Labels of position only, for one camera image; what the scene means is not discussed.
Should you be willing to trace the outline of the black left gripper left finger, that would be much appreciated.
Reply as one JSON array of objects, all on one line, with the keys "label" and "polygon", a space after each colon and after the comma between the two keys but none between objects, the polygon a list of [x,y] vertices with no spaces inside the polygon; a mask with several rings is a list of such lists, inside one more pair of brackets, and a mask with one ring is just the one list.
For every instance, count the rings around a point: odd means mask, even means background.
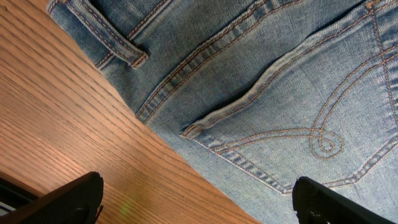
[{"label": "black left gripper left finger", "polygon": [[43,196],[1,178],[1,223],[95,224],[103,210],[104,180],[89,172]]}]

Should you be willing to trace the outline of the medium blue denim jeans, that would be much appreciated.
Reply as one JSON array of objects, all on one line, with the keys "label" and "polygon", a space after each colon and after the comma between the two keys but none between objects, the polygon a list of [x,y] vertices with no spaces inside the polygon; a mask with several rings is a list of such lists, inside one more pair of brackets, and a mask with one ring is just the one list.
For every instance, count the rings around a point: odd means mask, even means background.
[{"label": "medium blue denim jeans", "polygon": [[397,1],[66,0],[136,118],[263,223],[307,176],[397,221]]}]

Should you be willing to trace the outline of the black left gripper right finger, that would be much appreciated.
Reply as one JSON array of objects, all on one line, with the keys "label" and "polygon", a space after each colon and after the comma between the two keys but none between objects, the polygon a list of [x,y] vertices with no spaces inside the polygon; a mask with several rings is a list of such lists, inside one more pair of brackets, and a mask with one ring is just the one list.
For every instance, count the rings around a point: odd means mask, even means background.
[{"label": "black left gripper right finger", "polygon": [[296,180],[292,203],[300,224],[393,224],[308,177]]}]

